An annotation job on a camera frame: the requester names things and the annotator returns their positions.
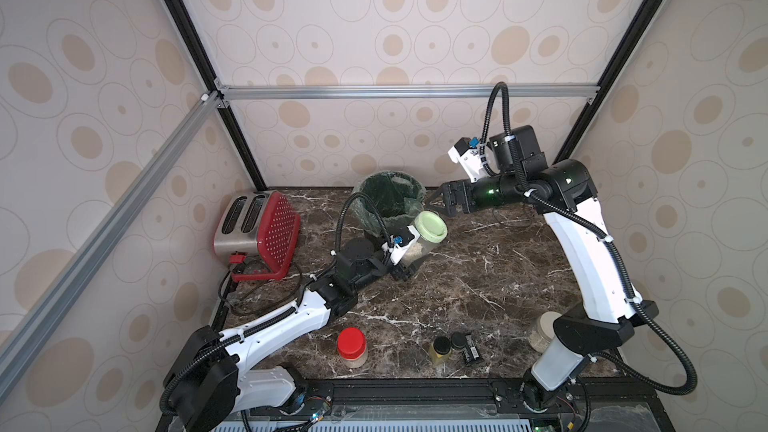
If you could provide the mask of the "clear oatmeal jar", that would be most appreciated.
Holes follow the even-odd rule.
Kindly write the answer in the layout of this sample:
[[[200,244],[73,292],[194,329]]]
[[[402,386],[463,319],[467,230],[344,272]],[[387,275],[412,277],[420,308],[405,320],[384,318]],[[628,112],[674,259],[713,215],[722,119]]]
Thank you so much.
[[[436,248],[446,237],[447,229],[440,228],[436,230],[425,227],[408,226],[409,233],[413,239],[405,247],[405,252],[400,258],[399,264],[403,267],[410,266],[413,262],[428,255]]]

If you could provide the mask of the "light green jar lid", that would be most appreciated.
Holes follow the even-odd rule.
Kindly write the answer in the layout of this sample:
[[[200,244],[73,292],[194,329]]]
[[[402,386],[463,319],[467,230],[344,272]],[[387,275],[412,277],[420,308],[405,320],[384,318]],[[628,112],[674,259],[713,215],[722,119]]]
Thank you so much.
[[[422,211],[414,219],[413,225],[420,236],[433,244],[441,243],[448,234],[444,220],[435,212]]]

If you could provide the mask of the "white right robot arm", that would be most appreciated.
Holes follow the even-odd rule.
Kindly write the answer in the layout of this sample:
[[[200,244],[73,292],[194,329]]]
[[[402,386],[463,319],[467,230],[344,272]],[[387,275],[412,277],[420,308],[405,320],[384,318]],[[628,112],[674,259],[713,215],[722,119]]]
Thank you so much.
[[[579,303],[554,321],[554,339],[524,375],[521,395],[530,409],[548,407],[596,357],[657,391],[677,396],[695,391],[698,377],[693,362],[655,322],[656,303],[643,299],[634,287],[613,237],[604,229],[597,188],[587,167],[573,159],[547,164],[533,128],[512,127],[505,82],[495,84],[490,93],[481,136],[460,138],[449,157],[467,176],[440,185],[426,199],[427,209],[454,217],[529,204],[555,233],[577,280]],[[656,382],[612,355],[641,326],[677,357],[685,371],[681,385]]]

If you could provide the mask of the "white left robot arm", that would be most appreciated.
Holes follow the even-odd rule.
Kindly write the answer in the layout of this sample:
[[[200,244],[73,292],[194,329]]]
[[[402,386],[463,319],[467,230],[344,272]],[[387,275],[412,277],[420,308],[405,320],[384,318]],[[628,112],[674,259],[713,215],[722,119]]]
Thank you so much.
[[[381,245],[353,239],[287,304],[221,332],[198,329],[163,381],[161,413],[178,418],[187,431],[211,431],[233,413],[296,400],[302,392],[295,374],[285,367],[259,370],[257,364],[351,310],[363,288],[406,271],[416,243],[404,235]]]

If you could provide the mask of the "red lid oatmeal jar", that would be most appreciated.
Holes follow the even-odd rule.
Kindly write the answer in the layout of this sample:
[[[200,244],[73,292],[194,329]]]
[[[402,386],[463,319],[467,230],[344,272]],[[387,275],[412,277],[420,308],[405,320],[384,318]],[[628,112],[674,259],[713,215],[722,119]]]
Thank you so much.
[[[354,327],[345,328],[338,336],[337,351],[349,368],[362,367],[368,358],[367,340],[364,333]]]

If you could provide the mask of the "yellow spice jar black lid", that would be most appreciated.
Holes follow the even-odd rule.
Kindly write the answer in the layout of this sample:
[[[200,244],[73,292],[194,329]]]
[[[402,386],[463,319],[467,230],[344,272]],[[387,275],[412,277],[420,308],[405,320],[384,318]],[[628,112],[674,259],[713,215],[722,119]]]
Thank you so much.
[[[446,336],[437,336],[429,347],[429,356],[434,366],[445,363],[451,356],[452,343]]]

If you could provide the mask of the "dark spice jar black lid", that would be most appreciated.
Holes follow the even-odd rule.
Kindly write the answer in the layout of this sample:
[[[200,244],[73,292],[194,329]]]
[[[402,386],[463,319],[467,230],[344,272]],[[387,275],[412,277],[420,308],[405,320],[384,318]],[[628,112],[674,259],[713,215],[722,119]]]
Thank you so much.
[[[463,357],[467,347],[467,336],[463,332],[453,332],[450,337],[451,349],[458,357]]]

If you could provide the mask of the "small black box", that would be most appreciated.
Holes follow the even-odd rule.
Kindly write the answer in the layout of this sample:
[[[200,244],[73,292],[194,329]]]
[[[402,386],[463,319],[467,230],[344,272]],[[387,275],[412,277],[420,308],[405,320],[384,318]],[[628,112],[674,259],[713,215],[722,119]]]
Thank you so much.
[[[470,334],[466,334],[464,336],[464,346],[462,352],[464,355],[464,363],[466,365],[475,364],[483,360],[483,357]]]

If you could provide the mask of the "red polka dot toaster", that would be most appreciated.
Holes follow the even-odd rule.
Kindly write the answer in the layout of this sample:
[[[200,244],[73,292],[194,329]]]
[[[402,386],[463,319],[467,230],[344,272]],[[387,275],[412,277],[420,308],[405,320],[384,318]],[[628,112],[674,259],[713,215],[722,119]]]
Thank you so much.
[[[216,256],[236,283],[283,279],[293,262],[300,216],[278,191],[232,199],[213,238]]]

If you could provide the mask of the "beige lid jar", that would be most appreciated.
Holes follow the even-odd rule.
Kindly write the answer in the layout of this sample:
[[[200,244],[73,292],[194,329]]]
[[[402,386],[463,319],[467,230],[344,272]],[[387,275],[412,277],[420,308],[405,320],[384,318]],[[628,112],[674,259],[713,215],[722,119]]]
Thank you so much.
[[[554,322],[561,316],[554,311],[546,311],[534,320],[528,333],[529,345],[538,353],[543,353],[555,338]]]

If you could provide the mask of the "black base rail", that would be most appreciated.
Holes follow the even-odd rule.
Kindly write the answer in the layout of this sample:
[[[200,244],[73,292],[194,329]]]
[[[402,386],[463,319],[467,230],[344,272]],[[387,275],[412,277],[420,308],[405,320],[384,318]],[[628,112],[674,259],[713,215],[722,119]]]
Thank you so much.
[[[354,421],[465,424],[485,429],[506,419],[526,421],[529,430],[577,431],[583,418],[590,431],[670,431],[673,428],[656,392],[626,377],[586,377],[559,392],[543,412],[533,412],[519,395],[517,378],[486,379],[328,379],[310,380],[285,412],[260,407],[251,419],[304,422],[313,414],[324,426],[347,429]]]

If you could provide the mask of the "aluminium frame rail back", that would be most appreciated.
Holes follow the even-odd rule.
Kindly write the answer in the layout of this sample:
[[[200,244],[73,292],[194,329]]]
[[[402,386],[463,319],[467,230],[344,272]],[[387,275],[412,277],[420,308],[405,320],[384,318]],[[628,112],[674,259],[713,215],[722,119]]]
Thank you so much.
[[[223,99],[268,100],[399,100],[487,98],[492,84],[438,85],[327,85],[327,86],[234,86],[222,85]],[[510,98],[593,98],[600,90],[595,83],[511,84]]]

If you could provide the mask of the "aluminium frame rail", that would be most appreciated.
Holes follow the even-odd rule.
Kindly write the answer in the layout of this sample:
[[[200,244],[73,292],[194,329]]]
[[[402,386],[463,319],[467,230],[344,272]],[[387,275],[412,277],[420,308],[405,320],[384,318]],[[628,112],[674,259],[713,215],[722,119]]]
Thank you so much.
[[[487,98],[492,84],[438,85],[327,85],[327,86],[234,86],[222,85],[223,99],[268,100],[399,100]],[[595,83],[511,84],[510,98],[593,98],[600,90]]]
[[[198,100],[3,346],[2,401],[8,399],[106,258],[220,103],[221,93],[213,90]]]

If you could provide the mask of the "aluminium frame rail left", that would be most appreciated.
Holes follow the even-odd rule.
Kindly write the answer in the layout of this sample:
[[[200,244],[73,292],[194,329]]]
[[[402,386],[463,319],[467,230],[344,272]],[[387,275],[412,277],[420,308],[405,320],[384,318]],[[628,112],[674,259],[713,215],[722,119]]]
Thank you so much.
[[[220,103],[221,93],[213,90],[198,100],[3,346],[2,401],[8,399],[106,258]]]

